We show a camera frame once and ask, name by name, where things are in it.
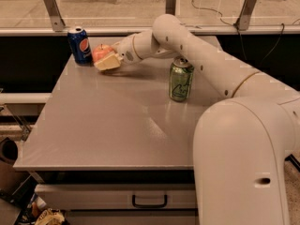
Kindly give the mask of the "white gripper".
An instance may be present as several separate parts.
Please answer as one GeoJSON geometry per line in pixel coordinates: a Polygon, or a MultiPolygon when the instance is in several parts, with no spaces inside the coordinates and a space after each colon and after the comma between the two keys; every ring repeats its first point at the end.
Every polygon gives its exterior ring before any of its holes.
{"type": "Polygon", "coordinates": [[[137,64],[142,61],[134,49],[134,35],[124,37],[120,41],[112,45],[115,52],[109,52],[106,55],[98,58],[94,62],[94,66],[100,70],[110,70],[119,68],[121,61],[126,64],[137,64]]]}

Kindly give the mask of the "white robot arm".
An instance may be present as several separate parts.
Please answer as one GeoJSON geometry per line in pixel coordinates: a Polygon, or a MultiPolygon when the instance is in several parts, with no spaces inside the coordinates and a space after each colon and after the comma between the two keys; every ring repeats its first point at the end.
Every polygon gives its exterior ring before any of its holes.
{"type": "Polygon", "coordinates": [[[300,95],[191,34],[170,14],[101,48],[99,70],[178,53],[220,93],[200,117],[193,167],[200,225],[290,225],[284,160],[300,148],[300,95]]]}

